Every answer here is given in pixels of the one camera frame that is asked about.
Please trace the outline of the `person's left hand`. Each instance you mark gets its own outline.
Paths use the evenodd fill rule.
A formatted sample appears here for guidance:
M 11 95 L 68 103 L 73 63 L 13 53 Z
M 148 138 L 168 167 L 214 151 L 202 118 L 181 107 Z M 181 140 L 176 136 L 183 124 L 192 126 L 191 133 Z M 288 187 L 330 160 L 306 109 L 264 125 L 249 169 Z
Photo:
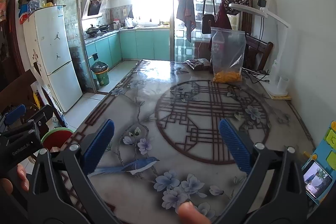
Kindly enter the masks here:
M 25 192 L 28 192 L 30 188 L 26 169 L 21 163 L 17 165 L 16 174 L 11 176 L 11 178 L 1 178 L 1 187 L 8 196 L 12 194 L 14 186 L 19 186 Z

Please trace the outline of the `person's right hand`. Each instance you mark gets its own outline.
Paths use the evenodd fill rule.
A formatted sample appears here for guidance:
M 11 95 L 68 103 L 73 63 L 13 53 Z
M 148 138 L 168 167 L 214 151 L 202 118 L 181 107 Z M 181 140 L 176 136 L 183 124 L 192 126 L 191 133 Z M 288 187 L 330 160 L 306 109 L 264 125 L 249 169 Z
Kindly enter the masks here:
M 179 220 L 182 224 L 211 224 L 211 221 L 195 209 L 192 202 L 184 202 L 178 208 Z

